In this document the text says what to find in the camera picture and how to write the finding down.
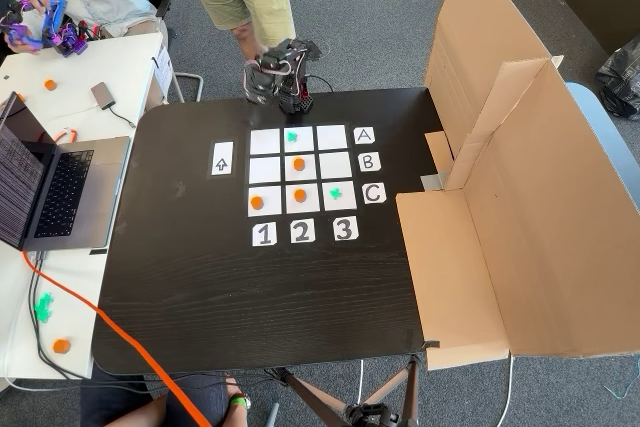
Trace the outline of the seated person's right hand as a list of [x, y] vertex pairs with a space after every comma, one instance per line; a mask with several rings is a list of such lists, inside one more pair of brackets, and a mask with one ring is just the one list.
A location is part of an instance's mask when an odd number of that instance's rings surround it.
[[40, 46], [34, 47], [30, 43], [24, 43], [19, 40], [11, 41], [7, 34], [4, 35], [4, 40], [7, 43], [9, 49], [14, 53], [28, 52], [28, 53], [36, 54], [41, 49]]

